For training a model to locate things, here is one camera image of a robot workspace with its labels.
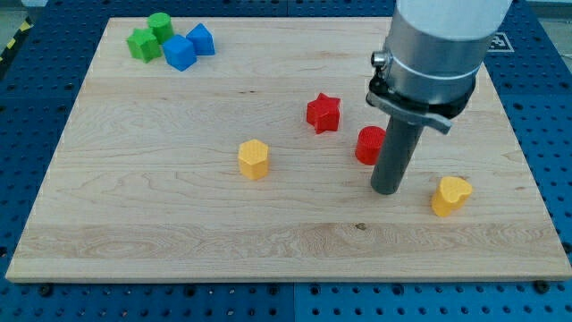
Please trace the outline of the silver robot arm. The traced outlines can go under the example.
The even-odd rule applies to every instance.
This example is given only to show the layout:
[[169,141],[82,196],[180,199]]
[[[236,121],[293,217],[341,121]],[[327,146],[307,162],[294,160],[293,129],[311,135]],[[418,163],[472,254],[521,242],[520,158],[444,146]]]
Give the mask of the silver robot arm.
[[446,134],[475,88],[475,77],[509,0],[399,0],[366,101],[393,118]]

